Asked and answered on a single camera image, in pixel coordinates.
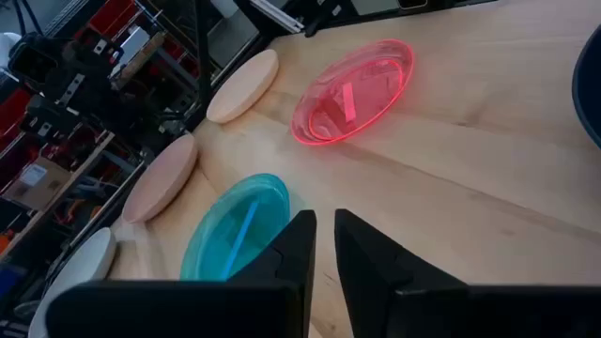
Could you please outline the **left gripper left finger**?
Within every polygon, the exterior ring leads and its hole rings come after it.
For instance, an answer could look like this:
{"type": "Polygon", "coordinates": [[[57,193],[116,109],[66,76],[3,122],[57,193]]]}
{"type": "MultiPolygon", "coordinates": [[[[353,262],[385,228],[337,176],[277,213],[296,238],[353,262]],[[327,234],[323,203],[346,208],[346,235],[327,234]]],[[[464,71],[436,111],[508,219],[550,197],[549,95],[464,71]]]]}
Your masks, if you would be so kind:
{"type": "Polygon", "coordinates": [[[302,210],[227,282],[109,280],[52,300],[49,338],[307,338],[316,215],[302,210]]]}

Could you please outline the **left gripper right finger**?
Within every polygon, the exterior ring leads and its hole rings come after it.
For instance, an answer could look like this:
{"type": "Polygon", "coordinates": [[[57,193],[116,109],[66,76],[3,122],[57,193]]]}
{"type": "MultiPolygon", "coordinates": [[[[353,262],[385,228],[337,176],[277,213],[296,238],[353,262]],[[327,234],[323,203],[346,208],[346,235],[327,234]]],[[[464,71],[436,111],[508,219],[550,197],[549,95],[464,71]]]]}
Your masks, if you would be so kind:
{"type": "Polygon", "coordinates": [[[347,209],[334,241],[355,338],[601,338],[601,286],[467,284],[347,209]]]}

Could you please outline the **teal transparent plastic plate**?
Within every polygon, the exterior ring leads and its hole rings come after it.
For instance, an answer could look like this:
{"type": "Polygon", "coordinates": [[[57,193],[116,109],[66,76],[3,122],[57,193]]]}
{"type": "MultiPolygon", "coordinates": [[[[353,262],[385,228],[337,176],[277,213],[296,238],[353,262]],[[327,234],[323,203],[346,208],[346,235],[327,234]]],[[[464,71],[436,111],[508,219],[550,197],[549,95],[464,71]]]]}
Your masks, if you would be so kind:
{"type": "Polygon", "coordinates": [[[225,281],[250,264],[290,221],[289,193],[272,174],[244,178],[222,194],[196,227],[179,278],[225,281]]]}

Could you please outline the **small pink plastic plate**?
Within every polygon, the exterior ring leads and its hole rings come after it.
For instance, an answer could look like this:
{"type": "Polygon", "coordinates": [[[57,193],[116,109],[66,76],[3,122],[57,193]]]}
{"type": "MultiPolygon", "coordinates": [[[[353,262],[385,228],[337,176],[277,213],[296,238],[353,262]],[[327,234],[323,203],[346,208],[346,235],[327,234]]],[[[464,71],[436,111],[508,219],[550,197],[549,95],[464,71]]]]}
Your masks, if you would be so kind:
{"type": "Polygon", "coordinates": [[[123,207],[126,223],[144,223],[161,213],[190,177],[198,158],[191,134],[184,134],[166,147],[135,183],[123,207]]]}

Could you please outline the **red transparent plastic plate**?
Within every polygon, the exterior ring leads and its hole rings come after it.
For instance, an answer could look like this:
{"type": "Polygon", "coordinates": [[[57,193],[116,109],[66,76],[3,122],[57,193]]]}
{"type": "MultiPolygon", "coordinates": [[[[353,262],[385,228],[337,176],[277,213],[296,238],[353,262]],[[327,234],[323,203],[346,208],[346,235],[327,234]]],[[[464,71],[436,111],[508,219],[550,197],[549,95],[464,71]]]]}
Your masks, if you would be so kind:
{"type": "Polygon", "coordinates": [[[324,146],[370,127],[399,100],[413,66],[411,47],[398,39],[346,54],[300,97],[290,122],[293,137],[307,146],[324,146]]]}

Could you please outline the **large grey plastic plate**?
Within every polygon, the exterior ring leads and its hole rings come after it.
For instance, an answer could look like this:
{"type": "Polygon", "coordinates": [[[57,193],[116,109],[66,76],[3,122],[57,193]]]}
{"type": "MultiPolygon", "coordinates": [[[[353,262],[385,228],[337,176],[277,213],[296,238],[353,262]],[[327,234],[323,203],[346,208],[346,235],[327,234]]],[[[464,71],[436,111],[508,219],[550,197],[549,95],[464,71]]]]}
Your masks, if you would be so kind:
{"type": "Polygon", "coordinates": [[[41,299],[27,338],[48,338],[45,316],[50,303],[77,284],[104,279],[116,253],[116,238],[104,227],[87,239],[71,256],[41,299]]]}

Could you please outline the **large peach plastic plate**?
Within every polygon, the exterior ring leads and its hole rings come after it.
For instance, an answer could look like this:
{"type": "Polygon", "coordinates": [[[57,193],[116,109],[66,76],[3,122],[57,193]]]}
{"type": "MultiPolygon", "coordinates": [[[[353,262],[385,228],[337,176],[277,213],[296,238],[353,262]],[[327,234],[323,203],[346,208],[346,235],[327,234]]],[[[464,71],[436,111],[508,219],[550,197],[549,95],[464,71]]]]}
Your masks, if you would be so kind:
{"type": "Polygon", "coordinates": [[[267,49],[238,68],[213,96],[207,119],[227,123],[249,110],[268,90],[279,69],[278,54],[267,49]]]}

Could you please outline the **dark blue plastic plate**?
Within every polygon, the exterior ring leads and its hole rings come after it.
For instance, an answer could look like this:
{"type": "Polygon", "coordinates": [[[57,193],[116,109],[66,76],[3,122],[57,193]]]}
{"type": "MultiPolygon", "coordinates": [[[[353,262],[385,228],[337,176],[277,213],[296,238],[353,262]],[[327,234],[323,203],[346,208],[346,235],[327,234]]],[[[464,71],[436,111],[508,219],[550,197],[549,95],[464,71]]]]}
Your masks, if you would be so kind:
{"type": "Polygon", "coordinates": [[[572,100],[583,129],[601,149],[601,24],[578,56],[572,77],[572,100]]]}

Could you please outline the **cardboard box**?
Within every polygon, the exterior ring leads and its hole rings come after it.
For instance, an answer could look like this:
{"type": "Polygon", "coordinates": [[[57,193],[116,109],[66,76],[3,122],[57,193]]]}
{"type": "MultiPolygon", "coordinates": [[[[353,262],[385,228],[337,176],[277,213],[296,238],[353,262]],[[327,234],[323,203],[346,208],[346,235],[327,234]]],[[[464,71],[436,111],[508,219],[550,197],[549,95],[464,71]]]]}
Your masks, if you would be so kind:
{"type": "Polygon", "coordinates": [[[41,210],[52,201],[70,177],[69,170],[38,157],[8,185],[2,197],[22,207],[41,210]]]}

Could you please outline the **silver aluminium extrusion bar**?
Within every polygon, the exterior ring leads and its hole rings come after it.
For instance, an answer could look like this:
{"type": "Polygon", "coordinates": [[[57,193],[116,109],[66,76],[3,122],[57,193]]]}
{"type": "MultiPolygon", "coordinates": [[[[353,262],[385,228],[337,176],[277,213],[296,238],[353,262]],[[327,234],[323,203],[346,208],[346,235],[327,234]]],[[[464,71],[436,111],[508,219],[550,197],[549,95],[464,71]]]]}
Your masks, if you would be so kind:
{"type": "Polygon", "coordinates": [[[261,11],[274,22],[278,23],[289,33],[300,33],[304,29],[304,25],[302,23],[278,9],[268,0],[250,0],[250,2],[254,8],[261,11]]]}

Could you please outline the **red storage bin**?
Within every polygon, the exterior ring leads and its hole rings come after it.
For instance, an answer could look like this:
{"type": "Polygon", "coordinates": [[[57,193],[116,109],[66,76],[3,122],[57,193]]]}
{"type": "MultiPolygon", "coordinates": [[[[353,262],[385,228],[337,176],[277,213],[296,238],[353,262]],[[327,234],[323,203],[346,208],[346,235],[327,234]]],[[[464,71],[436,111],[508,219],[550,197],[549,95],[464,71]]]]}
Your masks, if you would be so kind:
{"type": "Polygon", "coordinates": [[[107,0],[88,26],[108,38],[114,37],[137,12],[134,0],[107,0]]]}
{"type": "Polygon", "coordinates": [[[0,99],[0,135],[5,134],[24,114],[25,106],[31,95],[24,89],[17,88],[6,98],[0,99]]]}

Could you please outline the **black aluminium table frame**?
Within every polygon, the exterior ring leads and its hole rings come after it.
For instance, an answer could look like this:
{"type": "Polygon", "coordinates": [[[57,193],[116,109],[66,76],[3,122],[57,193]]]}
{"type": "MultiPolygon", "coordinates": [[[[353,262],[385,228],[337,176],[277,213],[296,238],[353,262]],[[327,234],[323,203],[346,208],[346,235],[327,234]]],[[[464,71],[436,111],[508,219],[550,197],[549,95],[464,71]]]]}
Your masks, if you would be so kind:
{"type": "Polygon", "coordinates": [[[357,23],[407,17],[452,8],[480,5],[497,0],[393,0],[396,8],[360,14],[352,0],[324,0],[314,12],[310,11],[310,21],[304,26],[304,36],[313,37],[319,30],[357,23]]]}

